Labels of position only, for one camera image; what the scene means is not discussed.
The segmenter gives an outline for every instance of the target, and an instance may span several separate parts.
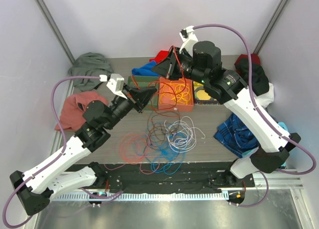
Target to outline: dark green cloth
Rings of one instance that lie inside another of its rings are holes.
[[[102,54],[92,52],[79,56],[68,71],[70,76],[99,76],[113,72],[110,63]],[[99,80],[76,79],[73,85],[84,92],[94,89],[99,84]]]

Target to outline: coiled white cable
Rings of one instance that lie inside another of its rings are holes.
[[[191,121],[192,127],[190,127],[185,121],[183,121],[184,118],[188,118]],[[193,148],[196,147],[197,139],[196,139],[196,133],[195,129],[198,129],[204,137],[206,138],[206,135],[201,131],[199,128],[194,126],[193,120],[188,117],[184,116],[180,120],[175,121],[173,124],[170,124],[168,127],[166,127],[166,120],[164,122],[164,126],[167,132],[172,132],[172,127],[175,125],[182,126],[182,130],[178,131],[175,134],[167,133],[166,137],[168,140],[169,147],[171,150],[177,153],[185,153],[188,151],[191,151]]]

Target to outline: plaid shirt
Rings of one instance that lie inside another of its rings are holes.
[[[214,137],[240,158],[242,153],[259,146],[257,138],[234,113],[217,128]]]

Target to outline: wooden table surface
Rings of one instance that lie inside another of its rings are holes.
[[[233,69],[233,64],[238,56],[223,56],[223,67]],[[121,74],[125,79],[131,74],[132,68],[141,67],[148,62],[148,58],[114,58],[110,59],[112,67],[116,73]],[[96,92],[104,96],[108,102],[114,98],[113,93],[102,84]],[[120,140],[129,132],[139,131],[146,132],[148,116],[151,111],[144,111],[139,114],[136,111],[131,111],[125,116],[113,130],[109,130],[111,138],[99,149],[89,156],[81,159],[77,163],[86,164],[92,161],[99,163],[124,163],[121,158],[118,148]],[[197,130],[197,145],[187,152],[185,156],[186,162],[216,162],[216,161],[233,161],[236,156],[219,143],[213,135],[216,133],[216,128],[223,123],[231,114],[231,111],[224,106],[194,106],[192,112],[182,112],[181,116],[190,117],[194,126],[200,128],[206,135],[202,139],[202,134]],[[176,118],[157,117],[157,121],[167,119],[169,122],[174,122]],[[73,133],[66,132],[67,138],[70,138]]]

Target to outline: gray floor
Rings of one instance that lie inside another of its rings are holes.
[[[223,67],[233,69],[237,57],[238,56],[223,56]],[[141,67],[148,61],[148,58],[115,58],[110,60],[114,71],[126,79],[131,74],[132,68]],[[114,98],[114,95],[105,85],[101,85],[97,89],[97,92],[104,96],[109,102]],[[149,115],[150,113],[150,111],[145,111],[144,114]],[[186,115],[191,117],[195,127],[200,128],[206,135],[205,139],[201,139],[200,136],[197,137],[197,146],[186,154],[185,161],[233,161],[236,158],[233,153],[213,138],[217,126],[223,123],[230,114],[231,112],[224,106],[194,106],[192,112],[184,112],[181,114],[182,116]],[[123,163],[124,161],[118,153],[119,139],[131,131],[145,132],[146,127],[147,117],[135,111],[131,111],[113,130],[109,131],[111,138],[102,147],[78,163],[90,163],[92,161],[99,163]],[[67,133],[68,137],[72,135],[72,132]]]
[[[265,191],[246,192],[246,204]],[[272,190],[253,208],[226,201],[114,202],[101,208],[88,202],[52,202],[37,229],[301,229],[290,190]]]

